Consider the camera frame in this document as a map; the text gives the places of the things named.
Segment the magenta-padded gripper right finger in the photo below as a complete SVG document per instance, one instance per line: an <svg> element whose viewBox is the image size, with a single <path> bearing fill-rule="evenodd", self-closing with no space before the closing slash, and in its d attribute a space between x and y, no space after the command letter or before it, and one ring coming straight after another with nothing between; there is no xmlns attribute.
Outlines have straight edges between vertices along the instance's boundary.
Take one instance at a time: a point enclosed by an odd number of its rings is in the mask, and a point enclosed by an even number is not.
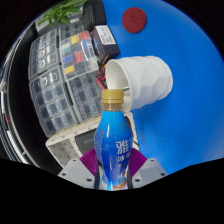
<svg viewBox="0 0 224 224"><path fill-rule="evenodd" d="M137 149L132 149L128 167L128 188L144 187L167 176L167 172L155 158L147 159Z"/></svg>

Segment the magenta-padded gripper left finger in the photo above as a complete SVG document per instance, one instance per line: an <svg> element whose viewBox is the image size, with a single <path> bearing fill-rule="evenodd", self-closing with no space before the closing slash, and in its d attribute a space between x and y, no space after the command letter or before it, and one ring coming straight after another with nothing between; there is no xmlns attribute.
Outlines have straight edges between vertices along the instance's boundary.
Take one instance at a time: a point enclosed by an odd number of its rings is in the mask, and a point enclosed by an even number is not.
<svg viewBox="0 0 224 224"><path fill-rule="evenodd" d="M97 189L99 172L95 149L89 150L81 158L72 158L58 176L81 187Z"/></svg>

